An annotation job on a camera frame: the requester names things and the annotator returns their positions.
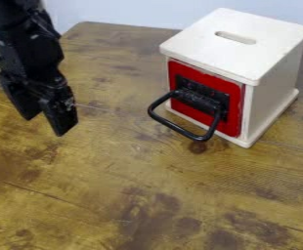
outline black robotic arm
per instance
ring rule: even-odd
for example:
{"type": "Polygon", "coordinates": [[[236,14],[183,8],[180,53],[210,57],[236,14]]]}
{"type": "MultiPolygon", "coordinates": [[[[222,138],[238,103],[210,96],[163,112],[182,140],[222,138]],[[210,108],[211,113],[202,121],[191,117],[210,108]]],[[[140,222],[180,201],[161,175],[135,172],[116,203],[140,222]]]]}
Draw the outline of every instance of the black robotic arm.
{"type": "Polygon", "coordinates": [[[0,0],[0,84],[24,119],[41,112],[57,136],[77,124],[75,97],[57,69],[64,59],[39,0],[0,0]]]}

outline drawer handle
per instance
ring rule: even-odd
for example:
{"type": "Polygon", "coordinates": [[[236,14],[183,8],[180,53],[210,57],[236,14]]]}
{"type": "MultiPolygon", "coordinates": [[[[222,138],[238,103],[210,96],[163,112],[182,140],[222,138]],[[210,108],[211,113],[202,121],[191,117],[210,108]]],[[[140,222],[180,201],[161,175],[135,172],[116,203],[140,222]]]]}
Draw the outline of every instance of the drawer handle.
{"type": "Polygon", "coordinates": [[[192,132],[182,128],[179,125],[168,121],[165,118],[160,117],[153,111],[155,109],[171,98],[178,99],[182,96],[182,91],[180,90],[174,90],[170,93],[167,93],[161,98],[159,98],[149,106],[148,108],[148,115],[149,117],[157,121],[160,124],[163,124],[165,127],[176,131],[180,135],[187,137],[188,139],[196,141],[196,142],[206,142],[212,138],[216,126],[219,124],[219,121],[222,119],[222,107],[220,105],[215,109],[214,113],[214,121],[212,125],[207,131],[207,133],[203,136],[195,135],[192,132]]]}

